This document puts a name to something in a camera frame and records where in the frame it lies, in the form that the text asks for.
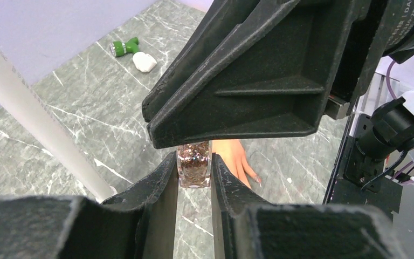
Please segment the glitter nail polish bottle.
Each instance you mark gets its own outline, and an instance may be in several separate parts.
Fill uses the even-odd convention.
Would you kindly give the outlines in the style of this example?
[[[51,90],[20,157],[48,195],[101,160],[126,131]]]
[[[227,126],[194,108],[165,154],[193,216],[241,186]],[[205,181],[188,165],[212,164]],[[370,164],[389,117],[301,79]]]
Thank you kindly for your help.
[[[211,141],[178,146],[176,163],[180,187],[210,187],[211,159]]]

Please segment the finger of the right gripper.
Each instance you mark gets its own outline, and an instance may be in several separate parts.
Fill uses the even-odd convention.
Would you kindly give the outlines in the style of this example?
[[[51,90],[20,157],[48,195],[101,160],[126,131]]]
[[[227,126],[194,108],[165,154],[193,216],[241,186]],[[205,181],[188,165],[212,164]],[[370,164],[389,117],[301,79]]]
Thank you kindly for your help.
[[[282,77],[292,1],[214,1],[142,104],[146,122],[252,122],[290,118]]]

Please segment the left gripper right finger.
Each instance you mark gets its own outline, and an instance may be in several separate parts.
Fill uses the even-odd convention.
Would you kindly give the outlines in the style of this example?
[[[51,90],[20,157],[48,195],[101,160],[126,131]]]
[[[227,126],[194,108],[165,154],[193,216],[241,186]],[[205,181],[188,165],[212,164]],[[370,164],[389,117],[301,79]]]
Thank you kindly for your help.
[[[276,205],[211,160],[215,258],[406,258],[373,206]]]

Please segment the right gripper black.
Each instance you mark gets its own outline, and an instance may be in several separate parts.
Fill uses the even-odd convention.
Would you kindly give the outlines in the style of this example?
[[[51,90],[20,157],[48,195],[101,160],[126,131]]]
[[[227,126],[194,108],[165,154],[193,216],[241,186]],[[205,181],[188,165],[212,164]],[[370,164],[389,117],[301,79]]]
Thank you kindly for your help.
[[[304,137],[325,106],[349,116],[387,48],[392,1],[353,21],[353,1],[214,1],[146,98],[153,146]]]

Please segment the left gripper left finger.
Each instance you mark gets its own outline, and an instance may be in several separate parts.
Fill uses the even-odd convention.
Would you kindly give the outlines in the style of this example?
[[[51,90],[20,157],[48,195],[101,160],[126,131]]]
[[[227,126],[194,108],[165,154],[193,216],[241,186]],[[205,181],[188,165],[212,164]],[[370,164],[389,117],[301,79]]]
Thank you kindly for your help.
[[[172,258],[176,154],[103,203],[0,196],[0,258]]]

